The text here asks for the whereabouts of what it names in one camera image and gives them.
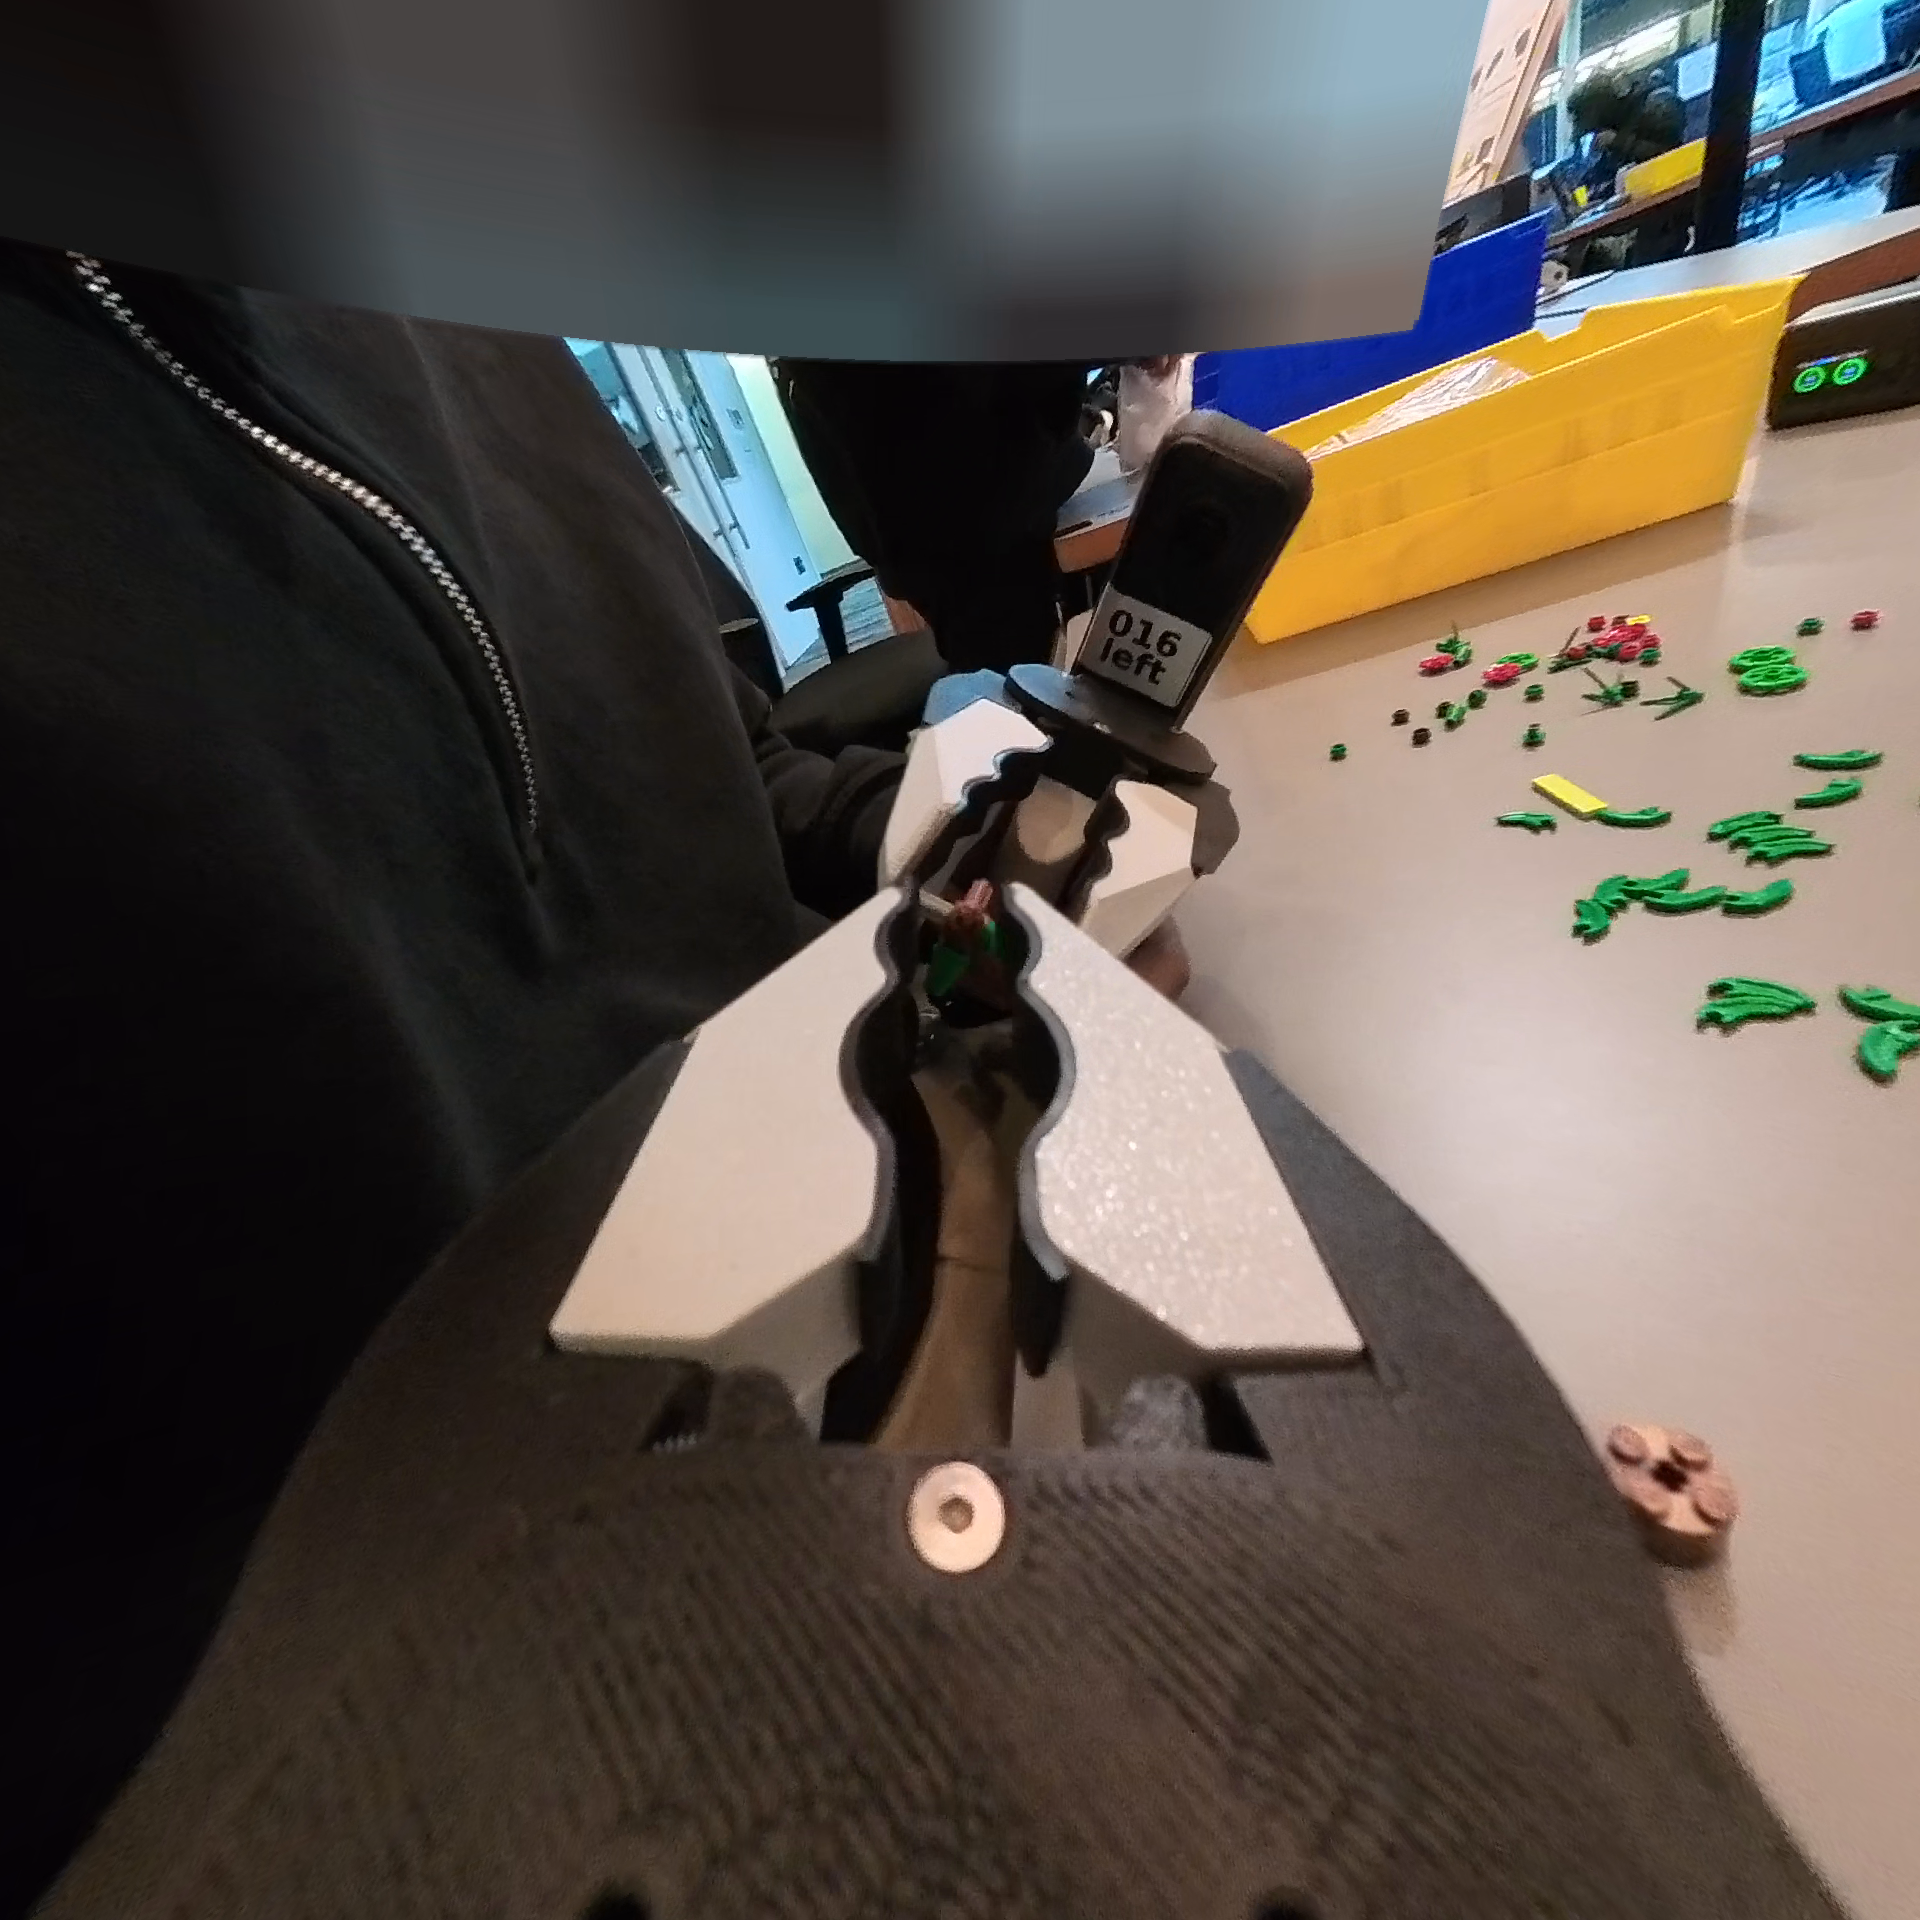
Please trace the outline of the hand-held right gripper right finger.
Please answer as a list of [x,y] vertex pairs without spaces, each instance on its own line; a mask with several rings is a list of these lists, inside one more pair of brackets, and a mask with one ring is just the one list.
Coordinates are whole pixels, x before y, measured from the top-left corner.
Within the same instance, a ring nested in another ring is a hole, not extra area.
[[1098,1445],[1136,1379],[1349,1369],[1367,1331],[1228,1051],[1038,890],[1001,896],[1017,1045],[1011,1437]]

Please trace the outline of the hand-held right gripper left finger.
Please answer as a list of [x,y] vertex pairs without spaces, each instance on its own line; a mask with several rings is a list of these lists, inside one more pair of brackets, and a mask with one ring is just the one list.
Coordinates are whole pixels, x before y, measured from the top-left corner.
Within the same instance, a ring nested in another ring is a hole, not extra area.
[[878,1400],[930,1283],[920,913],[891,888],[696,1022],[548,1340]]

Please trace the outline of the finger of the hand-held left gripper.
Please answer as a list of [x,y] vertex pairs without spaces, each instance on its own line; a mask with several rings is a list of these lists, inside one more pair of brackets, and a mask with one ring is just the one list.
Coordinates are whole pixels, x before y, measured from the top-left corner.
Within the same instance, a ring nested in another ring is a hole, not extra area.
[[964,823],[1035,786],[1043,752],[1050,736],[1001,703],[964,703],[948,721],[920,725],[899,763],[873,888],[920,888]]
[[1163,786],[1112,777],[1098,799],[1038,777],[1024,799],[1024,888],[1098,947],[1136,955],[1194,888],[1200,810]]

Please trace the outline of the toy flower stem assembly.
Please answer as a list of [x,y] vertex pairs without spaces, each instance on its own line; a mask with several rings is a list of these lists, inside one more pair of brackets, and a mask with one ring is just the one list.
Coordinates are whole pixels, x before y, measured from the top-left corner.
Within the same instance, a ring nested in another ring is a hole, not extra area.
[[993,880],[964,890],[920,890],[920,974],[919,994],[942,1030],[988,1030],[1005,1020],[1001,896]]

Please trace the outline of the blue plastic bin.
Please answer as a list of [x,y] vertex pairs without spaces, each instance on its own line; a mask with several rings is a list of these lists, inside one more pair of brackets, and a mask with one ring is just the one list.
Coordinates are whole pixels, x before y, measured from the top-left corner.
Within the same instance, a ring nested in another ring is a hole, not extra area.
[[1276,431],[1395,381],[1419,381],[1526,338],[1538,327],[1539,261],[1546,216],[1512,220],[1431,261],[1421,309],[1410,333],[1200,352],[1191,401],[1194,410]]

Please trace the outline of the yellow plastic bin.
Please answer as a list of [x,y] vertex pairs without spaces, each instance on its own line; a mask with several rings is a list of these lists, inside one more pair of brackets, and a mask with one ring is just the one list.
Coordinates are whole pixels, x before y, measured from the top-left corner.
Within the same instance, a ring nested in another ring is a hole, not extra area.
[[1276,428],[1310,508],[1259,586],[1259,646],[1736,498],[1803,278],[1586,309]]

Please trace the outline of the brown cardboard box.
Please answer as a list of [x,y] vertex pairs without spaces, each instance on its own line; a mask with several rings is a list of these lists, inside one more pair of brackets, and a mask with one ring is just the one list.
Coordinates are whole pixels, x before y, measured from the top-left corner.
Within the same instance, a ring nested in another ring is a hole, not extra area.
[[1468,203],[1512,171],[1539,74],[1556,72],[1569,0],[1492,0],[1484,17],[1444,203]]

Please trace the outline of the brown round toy brick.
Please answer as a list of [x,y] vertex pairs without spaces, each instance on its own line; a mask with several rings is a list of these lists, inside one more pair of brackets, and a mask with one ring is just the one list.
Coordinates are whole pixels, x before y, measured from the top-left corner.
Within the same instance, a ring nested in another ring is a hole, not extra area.
[[1608,1424],[1600,1459],[1658,1562],[1705,1570],[1725,1550],[1736,1523],[1736,1490],[1700,1437],[1664,1424]]

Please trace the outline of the black power bank green display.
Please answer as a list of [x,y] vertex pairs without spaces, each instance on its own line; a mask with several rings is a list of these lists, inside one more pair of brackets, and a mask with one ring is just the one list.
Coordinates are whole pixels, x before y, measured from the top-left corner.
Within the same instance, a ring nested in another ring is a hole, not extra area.
[[1920,282],[1829,299],[1779,333],[1766,428],[1825,428],[1920,408]]

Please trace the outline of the group of pink round studs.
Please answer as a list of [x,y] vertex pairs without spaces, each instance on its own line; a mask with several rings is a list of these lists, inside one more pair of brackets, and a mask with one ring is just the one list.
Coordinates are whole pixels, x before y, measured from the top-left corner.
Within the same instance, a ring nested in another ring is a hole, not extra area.
[[1852,636],[1864,636],[1864,631],[1875,631],[1882,624],[1882,610],[1856,610],[1856,614],[1843,614],[1843,631]]

